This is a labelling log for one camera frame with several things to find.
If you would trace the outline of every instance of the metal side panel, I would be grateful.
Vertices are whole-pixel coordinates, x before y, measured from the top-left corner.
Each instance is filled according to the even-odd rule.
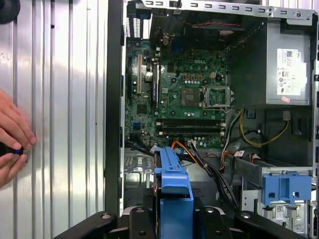
[[[49,239],[104,209],[104,0],[20,0],[0,25],[0,88],[38,138],[0,189],[0,238]]]

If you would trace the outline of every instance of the screwdriver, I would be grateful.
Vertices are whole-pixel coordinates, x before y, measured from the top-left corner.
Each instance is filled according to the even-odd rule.
[[[19,155],[23,155],[23,154],[27,154],[28,155],[28,150],[25,150],[24,148],[21,149],[14,149],[14,148],[10,148],[8,146],[6,146],[4,143],[0,142],[0,157],[4,156],[7,153],[14,153],[14,154],[19,154]]]

